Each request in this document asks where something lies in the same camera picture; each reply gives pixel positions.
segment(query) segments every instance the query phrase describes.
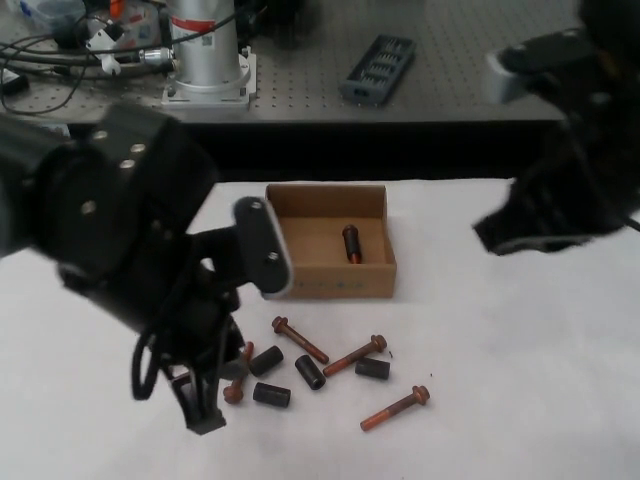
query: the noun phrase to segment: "orange bolt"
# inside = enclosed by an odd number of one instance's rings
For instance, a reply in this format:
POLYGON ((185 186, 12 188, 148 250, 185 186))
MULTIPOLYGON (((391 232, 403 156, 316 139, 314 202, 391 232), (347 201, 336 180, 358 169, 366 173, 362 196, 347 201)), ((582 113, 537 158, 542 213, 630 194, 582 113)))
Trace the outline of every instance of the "orange bolt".
MULTIPOLYGON (((247 345, 244 347, 244 352, 242 352, 242 357, 244 360, 249 363, 251 357, 253 357, 253 342, 247 342, 247 345)), ((242 383, 244 379, 247 378, 246 375, 241 376, 240 378, 236 378, 231 385, 225 387, 222 390, 222 395, 224 396, 224 401, 235 405, 240 403, 242 398, 244 397, 244 393, 242 393, 242 383)))
POLYGON ((271 323, 273 331, 276 333, 282 333, 300 345, 309 355, 318 360, 323 365, 329 363, 329 357, 326 353, 316 347, 309 340, 304 338, 293 328, 289 326, 289 319, 287 317, 276 317, 271 323))
POLYGON ((367 343, 364 347, 360 347, 355 352, 351 352, 344 358, 341 358, 337 362, 332 363, 322 371, 325 377, 335 375, 341 370, 344 370, 352 363, 357 362, 361 358, 366 357, 373 352, 382 352, 387 348, 387 341, 382 335, 371 335, 371 342, 367 343))
POLYGON ((419 403, 420 405, 425 405, 427 400, 429 400, 429 390, 427 387, 413 387, 413 393, 404 397, 402 400, 398 400, 393 405, 389 405, 387 408, 382 410, 381 412, 376 413, 375 415, 370 416, 363 422, 360 422, 360 428, 368 432, 372 428, 377 427, 382 422, 386 422, 391 417, 399 414, 403 410, 406 410, 412 405, 419 403))
POLYGON ((360 240, 358 239, 358 229, 354 225, 347 225, 342 230, 344 238, 344 246, 347 249, 347 258, 353 264, 362 263, 362 251, 360 249, 360 240))

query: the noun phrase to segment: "wire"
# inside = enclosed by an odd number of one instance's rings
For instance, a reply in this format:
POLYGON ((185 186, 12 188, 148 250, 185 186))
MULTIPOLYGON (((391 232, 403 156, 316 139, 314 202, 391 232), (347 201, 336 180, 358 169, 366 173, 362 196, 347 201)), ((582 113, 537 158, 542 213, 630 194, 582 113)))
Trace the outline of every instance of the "wire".
POLYGON ((131 392, 135 400, 149 400, 153 389, 158 381, 158 373, 160 372, 160 359, 164 353, 163 341, 165 335, 160 336, 158 325, 151 324, 140 334, 136 346, 133 349, 133 358, 131 360, 131 392), (147 367, 147 373, 144 380, 140 379, 142 372, 142 355, 144 349, 153 345, 151 350, 151 358, 147 367))
MULTIPOLYGON (((14 44, 10 44, 7 47, 4 47, 4 49, 8 49, 11 48, 13 49, 14 47, 12 46, 14 44)), ((12 54, 7 54, 7 53, 3 53, 3 51, 0 51, 0 59, 2 60, 9 60, 9 61, 16 61, 16 62, 25 62, 25 63, 35 63, 35 64, 40 64, 40 65, 63 65, 66 67, 84 67, 85 65, 87 65, 88 67, 99 67, 101 65, 101 63, 98 60, 89 60, 89 61, 83 61, 83 60, 73 60, 70 58, 47 58, 47 57, 43 57, 43 58, 38 58, 35 55, 22 55, 21 52, 23 52, 24 50, 19 49, 17 52, 13 52, 12 54)))
MULTIPOLYGON (((106 82, 117 82, 119 80, 131 80, 135 78, 142 78, 149 75, 158 75, 162 73, 167 73, 171 71, 170 67, 153 67, 153 68, 129 68, 130 72, 127 72, 127 69, 123 69, 119 75, 84 75, 82 77, 83 81, 106 81, 106 82)), ((23 73, 27 75, 33 75, 40 78, 48 78, 51 80, 77 80, 78 75, 73 75, 71 70, 68 67, 59 67, 59 68, 48 68, 48 69, 38 69, 38 68, 28 68, 28 67, 19 67, 12 66, 11 70, 16 73, 23 73)))
POLYGON ((32 42, 29 42, 24 47, 18 47, 18 44, 22 43, 24 41, 24 39, 17 40, 11 45, 11 48, 15 49, 15 52, 12 54, 11 57, 5 59, 5 61, 2 63, 2 66, 0 67, 0 103, 2 104, 2 107, 7 112, 13 113, 15 115, 27 115, 27 116, 44 115, 46 113, 55 112, 57 110, 60 110, 61 108, 64 108, 71 101, 71 98, 73 97, 73 95, 76 93, 76 91, 80 87, 80 83, 82 83, 82 79, 84 78, 84 74, 86 73, 87 68, 88 68, 89 55, 91 54, 91 52, 89 50, 87 50, 87 52, 86 52, 85 64, 84 64, 84 67, 82 69, 82 72, 80 73, 80 76, 76 79, 76 82, 74 83, 73 87, 71 88, 71 91, 69 92, 69 95, 67 95, 67 98, 62 103, 60 103, 59 105, 56 105, 55 107, 51 107, 51 108, 47 108, 45 110, 40 110, 40 111, 35 111, 35 112, 34 111, 25 111, 25 110, 17 110, 15 108, 9 107, 7 105, 6 98, 5 98, 5 95, 4 95, 4 71, 5 71, 5 69, 7 69, 9 63, 13 60, 12 57, 17 57, 20 54, 22 48, 31 47, 33 45, 36 45, 36 44, 41 43, 41 42, 44 42, 46 40, 50 40, 50 38, 51 38, 50 35, 43 35, 40 38, 34 39, 32 42))
MULTIPOLYGON (((105 26, 109 25, 109 22, 107 22, 106 20, 101 19, 100 17, 97 17, 95 15, 93 15, 93 13, 95 13, 95 10, 93 12, 90 12, 89 10, 87 10, 87 13, 85 15, 83 15, 82 17, 80 17, 78 20, 76 20, 76 22, 72 25, 71 27, 71 33, 73 34, 73 36, 76 38, 76 42, 78 43, 78 47, 80 48, 84 48, 84 45, 82 44, 82 42, 80 41, 80 39, 78 38, 78 26, 80 25, 80 23, 85 20, 85 19, 92 19, 92 20, 97 20, 99 22, 102 22, 105 26)), ((28 41, 30 39, 36 39, 38 37, 45 37, 45 35, 34 35, 33 37, 25 37, 20 39, 21 42, 23 41, 28 41)), ((48 37, 49 40, 53 40, 54 36, 53 35, 46 35, 46 37, 48 37)), ((5 50, 7 50, 8 48, 12 48, 12 44, 10 43, 4 43, 4 42, 0 42, 0 47, 2 47, 2 49, 0 49, 0 58, 7 58, 7 54, 2 54, 2 52, 4 52, 5 50)), ((21 50, 21 52, 24 53, 29 53, 29 52, 34 52, 36 54, 39 54, 39 50, 33 50, 30 49, 28 47, 25 47, 23 50, 21 50)), ((56 55, 64 55, 65 54, 65 50, 51 50, 50 51, 51 54, 56 54, 56 55)), ((78 55, 79 52, 76 50, 69 50, 67 54, 74 54, 74 55, 78 55)), ((56 59, 49 59, 49 58, 40 58, 40 57, 32 57, 29 55, 21 55, 19 58, 17 58, 16 60, 21 61, 21 62, 28 62, 28 63, 39 63, 39 64, 43 64, 43 65, 64 65, 64 66, 69 66, 69 67, 84 67, 84 62, 80 61, 80 60, 73 60, 73 59, 69 59, 69 58, 56 58, 56 59)), ((100 66, 101 63, 97 60, 91 60, 90 61, 91 65, 90 66, 100 66)))
MULTIPOLYGON (((174 40, 171 41, 170 46, 179 45, 179 44, 184 43, 184 42, 189 42, 191 40, 195 40, 196 38, 200 38, 200 37, 203 37, 203 36, 208 35, 210 33, 213 33, 216 30, 218 30, 219 28, 222 28, 225 25, 233 22, 237 18, 237 16, 247 8, 248 7, 239 8, 238 10, 236 10, 234 13, 232 13, 231 15, 226 17, 225 19, 221 20, 220 22, 217 22, 211 28, 203 30, 202 32, 197 32, 197 33, 194 33, 192 35, 187 35, 186 37, 174 39, 174 40)), ((120 49, 114 49, 114 50, 93 50, 91 53, 93 53, 94 55, 119 55, 119 54, 123 54, 123 53, 137 53, 137 52, 139 52, 141 50, 154 50, 156 48, 162 48, 162 47, 165 47, 165 46, 166 45, 156 44, 156 45, 149 45, 149 46, 146 46, 146 47, 130 47, 130 48, 120 48, 120 49)), ((6 43, 0 43, 0 47, 13 48, 13 47, 11 47, 11 44, 6 44, 6 43)), ((81 55, 82 54, 82 53, 77 52, 75 50, 73 50, 73 51, 61 51, 61 50, 29 50, 29 49, 21 50, 21 53, 31 53, 31 54, 34 54, 34 55, 43 55, 43 56, 61 55, 61 54, 64 54, 64 55, 81 55)), ((38 60, 35 60, 35 61, 34 60, 22 60, 22 58, 20 58, 19 61, 25 61, 25 62, 31 62, 31 63, 45 63, 45 62, 40 62, 38 60)))

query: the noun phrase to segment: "rusty bolt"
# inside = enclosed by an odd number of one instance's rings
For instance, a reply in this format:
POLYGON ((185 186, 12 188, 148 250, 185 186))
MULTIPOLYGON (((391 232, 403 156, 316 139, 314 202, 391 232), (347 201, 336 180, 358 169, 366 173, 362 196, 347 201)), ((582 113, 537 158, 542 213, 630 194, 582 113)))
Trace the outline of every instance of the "rusty bolt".
POLYGON ((271 323, 273 331, 276 333, 283 333, 295 343, 300 345, 309 355, 318 360, 323 365, 329 363, 329 357, 326 353, 312 344, 309 340, 304 338, 293 328, 289 326, 289 319, 287 317, 276 317, 271 323))
MULTIPOLYGON (((244 360, 249 363, 251 357, 253 356, 253 342, 247 342, 247 345, 244 347, 242 356, 244 360)), ((242 383, 244 382, 244 379, 246 377, 246 375, 243 375, 240 378, 236 378, 233 382, 231 382, 231 385, 225 387, 225 389, 222 391, 225 402, 231 405, 240 403, 240 401, 244 397, 244 393, 242 393, 242 383)))
POLYGON ((322 371, 325 377, 335 375, 341 370, 344 370, 352 363, 357 362, 361 358, 366 357, 373 352, 382 352, 387 348, 387 341, 382 335, 371 335, 371 342, 367 343, 364 347, 360 347, 355 352, 351 352, 344 358, 341 358, 337 362, 332 363, 322 371))
POLYGON ((382 422, 386 422, 391 417, 399 414, 403 410, 406 410, 412 405, 419 403, 420 405, 425 405, 427 400, 429 400, 429 390, 424 385, 421 387, 413 387, 413 393, 404 397, 402 400, 398 400, 393 405, 389 405, 387 408, 382 410, 381 412, 376 413, 375 415, 370 416, 363 422, 360 422, 360 428, 368 432, 372 428, 377 427, 382 422))

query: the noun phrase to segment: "open cardboard box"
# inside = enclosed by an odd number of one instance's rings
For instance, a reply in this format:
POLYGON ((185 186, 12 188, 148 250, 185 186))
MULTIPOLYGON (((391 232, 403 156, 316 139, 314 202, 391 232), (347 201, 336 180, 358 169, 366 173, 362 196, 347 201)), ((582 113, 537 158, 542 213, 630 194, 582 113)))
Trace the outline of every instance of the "open cardboard box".
POLYGON ((384 186, 269 185, 291 261, 293 298, 390 298, 396 260, 384 186), (359 230, 362 264, 347 258, 343 228, 359 230))

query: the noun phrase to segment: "white table surface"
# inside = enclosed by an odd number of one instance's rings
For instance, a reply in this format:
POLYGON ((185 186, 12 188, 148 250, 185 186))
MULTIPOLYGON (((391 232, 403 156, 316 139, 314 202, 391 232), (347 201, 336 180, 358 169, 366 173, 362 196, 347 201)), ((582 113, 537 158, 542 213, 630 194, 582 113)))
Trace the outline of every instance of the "white table surface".
MULTIPOLYGON (((163 380, 134 402, 135 336, 65 292, 51 264, 0 263, 0 478, 637 479, 640 477, 640 237, 625 232, 556 256, 484 252, 471 224, 502 181, 388 184, 398 260, 393 301, 266 302, 241 289, 236 319, 284 364, 279 411, 221 401, 228 426, 187 431, 163 380), (387 383, 353 371, 318 392, 275 315, 337 358, 383 334, 387 383), (428 408, 368 434, 359 422, 426 385, 428 408)), ((194 230, 226 225, 261 184, 216 187, 194 230)))

